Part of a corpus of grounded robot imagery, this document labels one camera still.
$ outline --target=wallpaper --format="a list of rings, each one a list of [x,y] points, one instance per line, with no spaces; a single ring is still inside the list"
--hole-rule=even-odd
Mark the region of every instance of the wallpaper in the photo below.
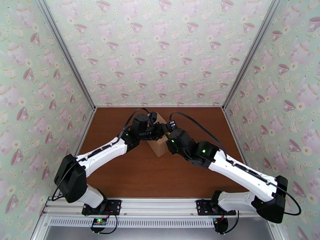
[[[97,106],[221,106],[272,0],[46,0]]]
[[[37,5],[0,5],[0,239],[29,239],[90,107]]]
[[[285,176],[302,214],[290,239],[320,239],[320,0],[285,0],[227,108],[250,165]],[[286,210],[297,212],[287,197]]]

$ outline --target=wall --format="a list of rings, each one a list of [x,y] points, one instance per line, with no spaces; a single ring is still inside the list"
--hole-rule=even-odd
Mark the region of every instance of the wall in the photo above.
[[[221,106],[272,0],[46,0],[97,106]]]
[[[28,239],[90,107],[37,5],[0,5],[0,239]]]
[[[285,0],[227,107],[250,165],[289,179],[290,239],[320,239],[319,27],[319,0]]]

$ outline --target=wooden tabletop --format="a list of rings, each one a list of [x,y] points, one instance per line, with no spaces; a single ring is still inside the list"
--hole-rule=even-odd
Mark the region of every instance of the wooden tabletop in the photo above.
[[[136,108],[98,108],[81,154],[116,137]],[[166,121],[174,111],[183,112],[207,128],[225,146],[227,153],[242,162],[234,139],[220,108],[148,108]],[[173,115],[176,124],[196,141],[212,139],[191,121]],[[193,166],[179,155],[167,153],[157,157],[147,142],[97,169],[88,184],[107,197],[195,197],[210,198],[215,190],[247,191],[229,178],[208,169]]]

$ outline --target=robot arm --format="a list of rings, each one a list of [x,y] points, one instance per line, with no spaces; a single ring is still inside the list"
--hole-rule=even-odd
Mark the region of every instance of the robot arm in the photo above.
[[[166,143],[172,154],[180,154],[196,166],[225,175],[249,190],[245,193],[216,191],[210,204],[217,214],[244,210],[257,212],[275,223],[282,221],[285,193],[274,185],[286,190],[288,181],[285,178],[274,178],[255,171],[228,155],[226,157],[223,151],[207,141],[196,143],[174,121],[167,124],[155,121],[156,113],[138,114],[132,126],[109,143],[77,157],[66,156],[54,179],[66,201],[80,201],[92,208],[105,209],[107,198],[99,190],[87,185],[86,177],[113,158],[138,146],[141,140],[157,140],[166,135]]]

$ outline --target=floral wallpaper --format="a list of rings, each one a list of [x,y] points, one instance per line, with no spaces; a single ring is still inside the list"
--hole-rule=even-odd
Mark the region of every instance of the floral wallpaper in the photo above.
[[[91,108],[36,3],[0,5],[0,239],[29,239]]]
[[[320,239],[320,0],[285,0],[230,105],[250,165],[285,176],[302,207],[290,239]],[[287,197],[286,210],[297,212]]]
[[[221,106],[272,0],[46,0],[97,106]]]

